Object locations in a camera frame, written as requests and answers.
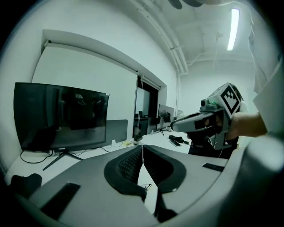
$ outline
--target black monitor screen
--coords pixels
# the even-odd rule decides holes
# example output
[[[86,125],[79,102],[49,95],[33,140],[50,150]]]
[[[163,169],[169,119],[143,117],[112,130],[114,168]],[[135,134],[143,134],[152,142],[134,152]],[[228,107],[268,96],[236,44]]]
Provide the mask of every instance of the black monitor screen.
[[[170,123],[174,120],[174,109],[169,106],[159,105],[158,117],[161,118],[157,129],[170,126]]]
[[[108,98],[73,87],[16,83],[14,118],[21,148],[75,151],[105,142]]]

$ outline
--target monitor stand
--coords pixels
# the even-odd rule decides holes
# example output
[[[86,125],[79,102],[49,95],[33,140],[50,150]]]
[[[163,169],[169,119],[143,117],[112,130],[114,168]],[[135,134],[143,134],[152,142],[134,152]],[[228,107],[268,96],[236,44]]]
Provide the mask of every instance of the monitor stand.
[[[78,160],[83,160],[82,158],[79,158],[78,156],[69,153],[68,150],[64,150],[61,154],[59,154],[59,156],[54,159],[50,164],[48,164],[46,167],[43,168],[43,171],[46,170],[48,167],[50,167],[51,165],[53,165],[55,162],[57,162],[60,158],[64,157],[65,155],[68,155],[69,157],[73,157],[76,158]]]

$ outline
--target pipe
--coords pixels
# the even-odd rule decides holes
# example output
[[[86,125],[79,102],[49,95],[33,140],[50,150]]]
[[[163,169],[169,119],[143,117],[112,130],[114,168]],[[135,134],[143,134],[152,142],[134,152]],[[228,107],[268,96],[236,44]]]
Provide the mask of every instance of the pipe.
[[[192,61],[191,63],[188,63],[187,65],[188,65],[188,66],[192,66],[193,63],[195,63],[196,60],[199,59],[199,57],[200,57],[201,55],[204,55],[204,54],[205,54],[205,53],[199,53],[199,54],[193,59],[193,61]]]
[[[171,49],[174,48],[174,45],[172,41],[169,39],[168,35],[165,33],[164,29],[156,22],[156,20],[151,16],[151,14],[148,13],[147,10],[142,5],[140,5],[136,0],[130,0],[130,2],[134,4],[134,6],[138,9],[138,11],[151,23],[151,25],[156,29],[156,31],[164,39],[174,59],[178,72],[181,72],[181,71],[184,72],[181,61],[176,51],[171,51]]]
[[[174,50],[176,50],[176,47],[177,47],[178,52],[179,52],[179,54],[181,56],[181,60],[183,62],[184,68],[185,68],[185,70],[184,70],[184,68],[182,68],[182,72],[181,73],[186,73],[187,74],[188,73],[188,67],[187,67],[185,55],[184,55],[182,49],[180,48],[181,45],[180,45],[180,43],[178,41],[178,38],[176,37],[173,29],[170,27],[169,23],[165,19],[164,15],[161,13],[161,10],[158,8],[158,6],[156,6],[151,0],[142,0],[142,1],[155,12],[155,14],[158,16],[158,18],[162,22],[162,25],[164,25],[165,28],[167,29],[167,31],[170,32],[170,35],[172,36],[174,44],[175,44]]]

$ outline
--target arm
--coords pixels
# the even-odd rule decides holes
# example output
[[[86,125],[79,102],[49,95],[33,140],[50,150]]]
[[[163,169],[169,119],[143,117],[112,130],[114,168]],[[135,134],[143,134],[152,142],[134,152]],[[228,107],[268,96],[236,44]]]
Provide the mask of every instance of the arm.
[[[258,137],[267,133],[267,129],[259,113],[235,113],[227,140],[237,136]]]

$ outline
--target white device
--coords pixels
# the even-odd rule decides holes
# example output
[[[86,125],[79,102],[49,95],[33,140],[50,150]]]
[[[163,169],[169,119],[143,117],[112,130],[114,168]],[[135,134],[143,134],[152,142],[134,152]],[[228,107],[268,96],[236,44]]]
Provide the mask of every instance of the white device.
[[[193,145],[206,150],[220,150],[231,147],[226,143],[231,119],[240,107],[240,100],[230,83],[217,88],[206,99],[201,100],[200,111],[177,119],[171,123],[172,130],[185,132]],[[223,119],[222,127],[215,124],[216,116]]]

